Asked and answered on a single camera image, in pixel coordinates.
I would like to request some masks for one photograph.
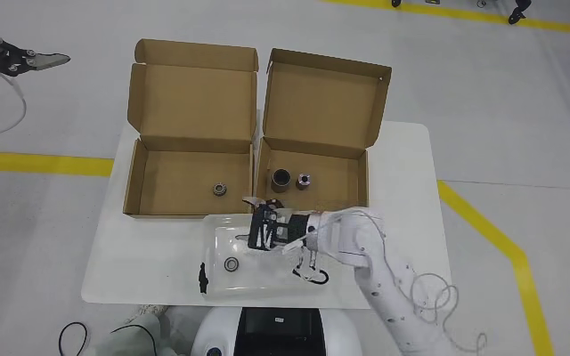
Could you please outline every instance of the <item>table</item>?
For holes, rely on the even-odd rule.
[[[326,292],[223,301],[201,294],[200,219],[136,219],[122,213],[134,140],[126,124],[103,202],[81,295],[89,303],[368,309],[351,267],[329,271]],[[369,148],[370,206],[382,207],[387,236],[416,272],[451,282],[428,130],[384,121]]]

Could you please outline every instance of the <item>metal bearing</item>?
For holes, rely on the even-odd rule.
[[[228,187],[226,187],[223,183],[218,183],[214,186],[214,195],[217,197],[223,196],[226,191],[228,191]]]
[[[225,259],[224,268],[228,272],[234,272],[240,267],[240,262],[235,257],[228,257]]]
[[[291,174],[287,169],[278,169],[273,172],[271,179],[271,189],[276,193],[282,193],[289,188]]]
[[[309,188],[309,184],[311,184],[311,175],[309,174],[300,174],[295,182],[298,190],[305,190]]]

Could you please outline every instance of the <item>gray floor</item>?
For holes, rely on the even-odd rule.
[[[490,2],[484,10],[475,1],[443,3],[504,13],[514,2]],[[529,16],[570,21],[568,2],[537,3]],[[29,114],[0,136],[0,151],[112,158],[141,37],[254,46],[261,68],[273,47],[392,66],[385,119],[424,124],[438,179],[526,251],[555,350],[570,353],[567,33],[313,0],[20,0],[2,6],[4,39],[67,53],[72,61],[21,77]],[[258,107],[265,80],[261,69]],[[19,105],[0,83],[0,122],[17,116]],[[0,173],[3,355],[55,353],[60,329],[72,320],[86,322],[96,342],[134,312],[132,305],[88,304],[79,296],[106,183]],[[461,290],[453,334],[472,343],[483,329],[487,354],[532,355],[509,261],[449,207],[442,209],[453,281]],[[181,346],[190,345],[206,310],[169,312]],[[357,328],[367,355],[396,354],[389,341],[382,344],[386,330],[374,315]]]

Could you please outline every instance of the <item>transparent plastic tray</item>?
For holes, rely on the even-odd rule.
[[[248,248],[248,242],[236,239],[249,234],[251,214],[209,215],[204,219],[203,259],[210,298],[236,296],[272,297],[322,292],[327,286],[316,286],[293,275],[300,250],[283,255],[278,251]],[[239,266],[235,271],[224,267],[234,257]],[[305,260],[309,254],[305,251]]]

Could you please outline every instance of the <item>yellow tape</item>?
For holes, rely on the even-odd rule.
[[[448,17],[452,19],[470,20],[477,22],[489,22],[501,25],[508,25],[508,15],[499,15],[496,13],[474,12],[469,10],[450,9],[441,6],[407,4],[403,0],[402,4],[396,8],[392,7],[390,0],[323,0],[326,3],[345,4],[372,7],[382,10],[393,10],[399,12],[418,13],[422,15],[431,15],[439,17]],[[570,32],[570,23],[553,22],[543,20],[522,19],[516,26],[526,28],[548,29],[551,31]]]
[[[525,309],[526,323],[533,339],[534,353],[539,356],[553,356],[554,351],[550,343],[549,330],[544,315],[542,315],[541,301],[534,285],[533,274],[525,252],[479,214],[474,207],[445,182],[438,181],[437,187],[439,188],[439,198],[445,204],[510,259],[517,279],[518,293]]]
[[[109,177],[113,160],[0,153],[0,171]]]

